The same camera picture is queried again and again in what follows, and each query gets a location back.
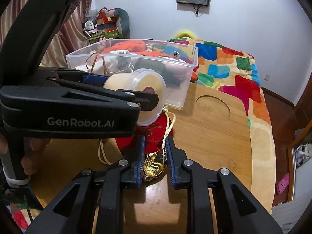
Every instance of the pink slipper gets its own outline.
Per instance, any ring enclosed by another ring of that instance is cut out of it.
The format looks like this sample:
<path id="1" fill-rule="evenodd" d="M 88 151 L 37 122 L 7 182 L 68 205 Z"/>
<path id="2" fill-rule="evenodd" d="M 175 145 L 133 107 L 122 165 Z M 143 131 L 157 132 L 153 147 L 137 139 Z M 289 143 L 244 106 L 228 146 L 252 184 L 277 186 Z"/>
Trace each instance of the pink slipper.
<path id="1" fill-rule="evenodd" d="M 286 187 L 288 185 L 289 185 L 289 173 L 285 174 L 284 177 L 281 179 L 281 181 L 278 182 L 276 186 L 277 194 L 278 195 L 282 194 L 286 190 Z"/>

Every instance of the toy pile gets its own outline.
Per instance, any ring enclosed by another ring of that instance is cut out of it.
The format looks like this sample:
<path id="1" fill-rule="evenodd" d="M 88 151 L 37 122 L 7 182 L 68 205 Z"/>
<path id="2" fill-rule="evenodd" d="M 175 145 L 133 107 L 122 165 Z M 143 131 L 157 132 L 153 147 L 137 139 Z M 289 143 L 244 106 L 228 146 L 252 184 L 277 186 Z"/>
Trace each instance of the toy pile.
<path id="1" fill-rule="evenodd" d="M 90 44 L 98 42 L 100 38 L 122 38 L 129 32 L 129 15 L 123 9 L 107 10 L 104 7 L 95 18 L 84 23 L 83 27 Z"/>

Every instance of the human hand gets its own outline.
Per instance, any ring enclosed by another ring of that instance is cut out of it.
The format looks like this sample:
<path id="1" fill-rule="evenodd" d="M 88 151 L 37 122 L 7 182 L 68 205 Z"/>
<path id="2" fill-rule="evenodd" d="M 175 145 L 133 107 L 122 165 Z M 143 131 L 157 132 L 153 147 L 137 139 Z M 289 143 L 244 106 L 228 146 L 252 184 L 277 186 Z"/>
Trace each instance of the human hand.
<path id="1" fill-rule="evenodd" d="M 38 161 L 46 146 L 49 144 L 50 139 L 31 138 L 29 146 L 32 149 L 21 160 L 21 165 L 24 168 L 26 175 L 32 175 L 38 170 Z M 7 153 L 7 140 L 0 135 L 0 153 Z"/>

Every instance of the plastic container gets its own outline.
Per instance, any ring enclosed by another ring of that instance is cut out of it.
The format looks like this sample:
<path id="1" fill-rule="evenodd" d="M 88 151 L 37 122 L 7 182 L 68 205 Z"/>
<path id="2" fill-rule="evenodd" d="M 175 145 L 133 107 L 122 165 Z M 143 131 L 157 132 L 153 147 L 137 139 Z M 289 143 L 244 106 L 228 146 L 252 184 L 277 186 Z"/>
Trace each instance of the plastic container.
<path id="1" fill-rule="evenodd" d="M 94 52 L 100 53 L 95 61 L 95 54 L 90 57 Z M 101 75 L 104 74 L 104 60 L 109 68 L 109 74 L 104 75 L 109 76 L 119 72 L 130 73 L 140 68 L 152 69 L 166 83 L 165 103 L 183 107 L 193 68 L 198 64 L 198 47 L 158 40 L 108 39 L 74 51 L 66 55 L 66 60 L 70 68 L 84 71 L 87 71 L 86 64 L 90 71 L 96 62 L 92 72 Z"/>
<path id="2" fill-rule="evenodd" d="M 139 126 L 152 124 L 161 114 L 165 104 L 165 81 L 160 74 L 148 68 L 140 68 L 132 73 L 114 74 L 105 81 L 104 88 L 136 90 L 158 95 L 159 102 L 156 108 L 140 113 L 137 123 Z"/>

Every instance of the pink sticker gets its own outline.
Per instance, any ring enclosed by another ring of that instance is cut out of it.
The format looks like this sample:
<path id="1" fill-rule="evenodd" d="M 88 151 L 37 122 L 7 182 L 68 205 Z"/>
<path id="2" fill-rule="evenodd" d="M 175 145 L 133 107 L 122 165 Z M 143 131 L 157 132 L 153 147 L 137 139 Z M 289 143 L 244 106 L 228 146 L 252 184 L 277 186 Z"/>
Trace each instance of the pink sticker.
<path id="1" fill-rule="evenodd" d="M 155 94 L 155 91 L 152 87 L 146 87 L 142 92 Z"/>

